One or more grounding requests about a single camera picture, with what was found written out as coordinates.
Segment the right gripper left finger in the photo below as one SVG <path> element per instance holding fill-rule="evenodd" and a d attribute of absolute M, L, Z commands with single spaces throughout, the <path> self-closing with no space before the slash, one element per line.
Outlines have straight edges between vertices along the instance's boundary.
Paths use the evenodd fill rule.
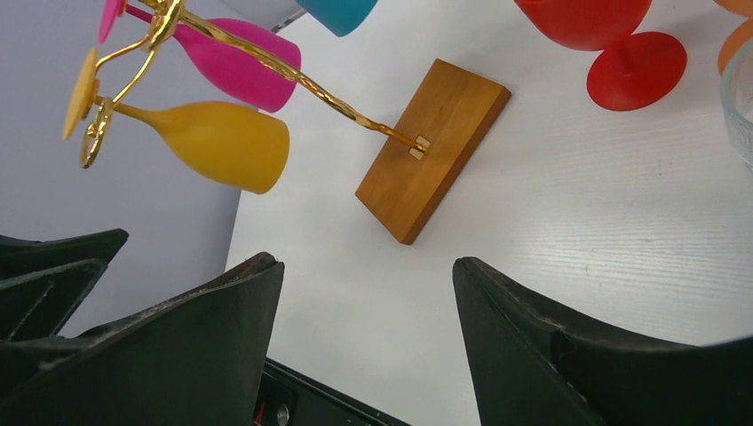
<path fill-rule="evenodd" d="M 251 424 L 284 271 L 262 252 L 76 337 L 2 343 L 2 424 Z"/>

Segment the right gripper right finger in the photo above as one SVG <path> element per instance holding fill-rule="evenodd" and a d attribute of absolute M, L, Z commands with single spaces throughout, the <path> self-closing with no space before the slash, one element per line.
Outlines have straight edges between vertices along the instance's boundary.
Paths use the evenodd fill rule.
<path fill-rule="evenodd" d="M 694 346 L 631 332 L 476 257 L 452 279 L 484 425 L 749 425 L 752 341 Z"/>

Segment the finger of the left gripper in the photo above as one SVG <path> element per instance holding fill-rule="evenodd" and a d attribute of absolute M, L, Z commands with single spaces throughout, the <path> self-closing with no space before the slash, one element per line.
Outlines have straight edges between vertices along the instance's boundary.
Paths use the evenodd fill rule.
<path fill-rule="evenodd" d="M 54 336 L 99 281 L 108 263 L 86 259 L 1 280 L 1 339 Z"/>
<path fill-rule="evenodd" d="M 120 228 L 52 241 L 1 236 L 1 279 L 87 259 L 109 263 L 129 239 Z"/>

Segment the gold wire rack wooden base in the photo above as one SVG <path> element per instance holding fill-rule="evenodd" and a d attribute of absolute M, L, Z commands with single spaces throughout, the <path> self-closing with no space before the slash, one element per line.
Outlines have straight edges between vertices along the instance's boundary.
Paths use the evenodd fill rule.
<path fill-rule="evenodd" d="M 123 53 L 142 50 L 151 64 L 160 48 L 174 39 L 171 27 L 185 23 L 200 34 L 245 51 L 297 87 L 310 91 L 324 104 L 361 127 L 386 136 L 386 142 L 362 179 L 356 195 L 369 212 L 400 243 L 413 243 L 443 200 L 481 140 L 502 112 L 510 91 L 441 59 L 436 59 L 397 125 L 390 127 L 358 112 L 331 94 L 301 68 L 294 68 L 268 51 L 215 27 L 190 12 L 184 2 L 170 1 L 162 17 L 148 23 L 146 33 L 123 47 Z M 97 73 L 111 60 L 97 53 Z M 111 98 L 124 103 L 125 92 Z M 230 96 L 235 103 L 274 117 Z"/>

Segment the red wine glass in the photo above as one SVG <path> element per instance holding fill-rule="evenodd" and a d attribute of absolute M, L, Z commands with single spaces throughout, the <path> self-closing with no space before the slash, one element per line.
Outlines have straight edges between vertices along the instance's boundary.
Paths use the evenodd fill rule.
<path fill-rule="evenodd" d="M 647 107 L 670 93 L 686 71 L 687 53 L 676 37 L 636 31 L 651 0 L 518 1 L 516 5 L 554 43 L 599 53 L 586 87 L 592 101 L 607 110 Z"/>

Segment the clear patterned wine glass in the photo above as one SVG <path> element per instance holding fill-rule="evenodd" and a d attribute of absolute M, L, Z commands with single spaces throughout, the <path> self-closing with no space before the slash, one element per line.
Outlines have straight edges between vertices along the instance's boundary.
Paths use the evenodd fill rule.
<path fill-rule="evenodd" d="M 720 99 L 728 140 L 752 172 L 752 40 L 729 59 L 721 76 Z"/>

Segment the orange wine glass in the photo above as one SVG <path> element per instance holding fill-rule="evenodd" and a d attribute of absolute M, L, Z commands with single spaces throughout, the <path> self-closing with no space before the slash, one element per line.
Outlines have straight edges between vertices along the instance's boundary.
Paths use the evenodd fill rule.
<path fill-rule="evenodd" d="M 734 56 L 734 54 L 752 38 L 752 0 L 715 0 L 723 9 L 745 17 L 740 26 L 738 26 L 722 44 L 718 57 L 717 69 L 720 75 Z"/>

